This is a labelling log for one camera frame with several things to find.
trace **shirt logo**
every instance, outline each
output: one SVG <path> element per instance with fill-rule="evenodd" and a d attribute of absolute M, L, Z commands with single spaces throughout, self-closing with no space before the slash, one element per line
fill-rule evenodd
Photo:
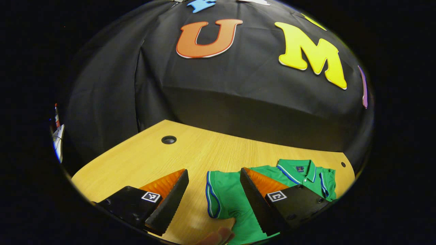
<path fill-rule="evenodd" d="M 145 193 L 145 195 L 143 195 L 141 197 L 141 199 L 147 200 L 147 201 L 151 201 L 151 202 L 157 202 L 157 200 L 160 198 L 160 195 L 157 193 L 153 193 L 153 192 L 147 192 Z"/>
<path fill-rule="evenodd" d="M 276 191 L 276 192 L 268 193 L 267 196 L 269 197 L 269 199 L 272 202 L 279 201 L 279 200 L 282 200 L 282 199 L 286 198 L 285 194 L 283 194 L 281 191 Z"/>
<path fill-rule="evenodd" d="M 303 167 L 303 166 L 298 166 L 298 167 L 295 167 L 295 168 L 297 169 L 297 171 L 298 171 L 299 173 L 304 172 L 304 167 Z"/>

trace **human hand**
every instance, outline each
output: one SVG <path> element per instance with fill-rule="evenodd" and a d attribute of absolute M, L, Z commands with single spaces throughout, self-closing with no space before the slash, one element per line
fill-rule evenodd
<path fill-rule="evenodd" d="M 218 231 L 209 233 L 204 239 L 196 242 L 194 245 L 224 245 L 235 237 L 231 229 L 220 227 Z"/>

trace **white object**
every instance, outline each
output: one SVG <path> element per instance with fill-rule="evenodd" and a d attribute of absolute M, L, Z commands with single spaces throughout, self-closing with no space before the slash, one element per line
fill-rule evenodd
<path fill-rule="evenodd" d="M 251 2 L 251 3 L 258 3 L 261 5 L 271 6 L 269 3 L 267 3 L 265 0 L 237 0 L 241 2 Z"/>
<path fill-rule="evenodd" d="M 56 155 L 58 156 L 59 163 L 62 163 L 62 137 L 64 136 L 64 128 L 65 124 L 62 124 L 53 133 L 53 146 L 56 151 Z"/>

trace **yellow letter m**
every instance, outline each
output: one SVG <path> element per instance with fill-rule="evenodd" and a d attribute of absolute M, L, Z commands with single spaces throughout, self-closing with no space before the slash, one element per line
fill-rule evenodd
<path fill-rule="evenodd" d="M 282 22 L 276 22 L 275 25 L 281 28 L 285 34 L 286 52 L 279 56 L 281 64 L 306 70 L 307 62 L 303 60 L 301 53 L 303 50 L 316 75 L 321 73 L 328 60 L 328 69 L 325 71 L 327 80 L 344 90 L 347 89 L 347 82 L 338 55 L 339 51 L 333 44 L 320 38 L 318 45 L 316 45 L 298 27 Z"/>

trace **blue stripe trim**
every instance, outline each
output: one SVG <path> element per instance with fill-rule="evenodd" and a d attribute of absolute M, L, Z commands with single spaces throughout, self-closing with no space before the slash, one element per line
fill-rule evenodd
<path fill-rule="evenodd" d="M 279 168 L 279 169 L 282 171 L 282 173 L 285 174 L 286 177 L 288 177 L 288 179 L 290 179 L 292 182 L 294 182 L 294 183 L 296 183 L 296 184 L 300 184 L 300 182 L 298 182 L 298 181 L 297 181 L 296 179 L 294 179 L 290 174 L 288 174 L 288 172 L 286 172 L 286 170 L 284 170 L 284 169 L 282 168 L 282 166 L 277 165 L 277 168 Z"/>
<path fill-rule="evenodd" d="M 209 184 L 206 181 L 206 200 L 208 201 L 208 215 L 209 215 L 209 217 L 213 218 L 213 215 L 210 212 L 210 209 L 211 209 L 210 202 L 211 202 L 211 200 L 209 199 L 208 188 L 209 188 Z"/>
<path fill-rule="evenodd" d="M 312 180 L 312 182 L 315 182 L 315 178 L 316 178 L 316 176 L 317 176 L 317 168 L 315 167 L 315 174 L 313 175 L 313 180 Z"/>
<path fill-rule="evenodd" d="M 326 186 L 324 184 L 323 173 L 320 173 L 320 176 L 321 176 L 321 189 L 324 192 L 324 194 L 328 197 L 329 193 L 328 193 L 327 188 L 326 188 Z"/>
<path fill-rule="evenodd" d="M 221 213 L 221 204 L 220 204 L 220 202 L 219 202 L 219 200 L 218 200 L 218 197 L 215 195 L 215 193 L 214 193 L 214 191 L 213 191 L 213 187 L 212 187 L 211 183 L 209 182 L 209 178 L 210 178 L 210 171 L 208 171 L 208 174 L 206 175 L 206 186 L 209 186 L 209 188 L 211 189 L 211 191 L 206 192 L 206 193 L 207 193 L 207 194 L 208 194 L 208 193 L 211 193 L 212 196 L 215 197 L 216 201 L 218 202 L 218 211 L 217 211 L 216 215 L 211 215 L 211 214 L 209 214 L 209 216 L 210 216 L 211 218 L 217 218 L 217 217 L 219 216 L 219 214 Z"/>

